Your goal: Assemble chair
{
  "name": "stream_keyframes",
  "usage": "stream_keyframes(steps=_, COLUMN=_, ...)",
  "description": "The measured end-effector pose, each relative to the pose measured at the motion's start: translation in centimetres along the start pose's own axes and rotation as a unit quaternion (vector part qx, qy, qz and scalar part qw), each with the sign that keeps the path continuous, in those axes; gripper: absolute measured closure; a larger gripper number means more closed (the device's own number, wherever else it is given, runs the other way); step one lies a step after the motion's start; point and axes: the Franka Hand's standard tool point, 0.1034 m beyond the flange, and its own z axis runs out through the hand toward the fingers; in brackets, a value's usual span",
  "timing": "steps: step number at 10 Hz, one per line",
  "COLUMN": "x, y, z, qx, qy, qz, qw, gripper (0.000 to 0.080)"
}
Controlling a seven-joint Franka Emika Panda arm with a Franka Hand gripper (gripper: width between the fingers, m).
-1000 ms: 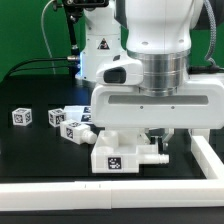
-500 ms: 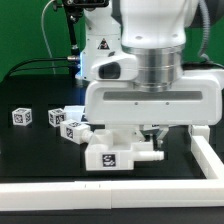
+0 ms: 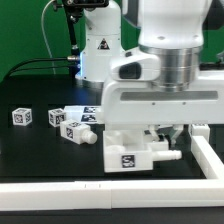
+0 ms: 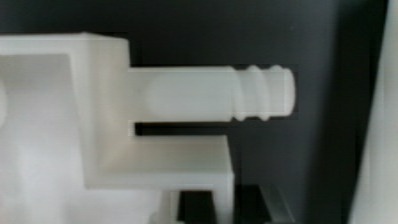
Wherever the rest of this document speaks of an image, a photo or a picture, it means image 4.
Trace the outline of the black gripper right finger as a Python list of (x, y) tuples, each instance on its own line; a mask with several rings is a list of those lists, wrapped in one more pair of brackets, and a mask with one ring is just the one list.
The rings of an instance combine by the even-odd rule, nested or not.
[(297, 224), (279, 188), (238, 185), (235, 188), (235, 224)]

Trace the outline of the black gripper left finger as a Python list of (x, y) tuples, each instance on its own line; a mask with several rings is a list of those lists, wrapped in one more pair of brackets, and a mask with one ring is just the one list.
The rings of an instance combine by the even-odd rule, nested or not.
[(215, 205), (210, 191), (182, 192), (178, 221), (185, 224), (215, 224)]

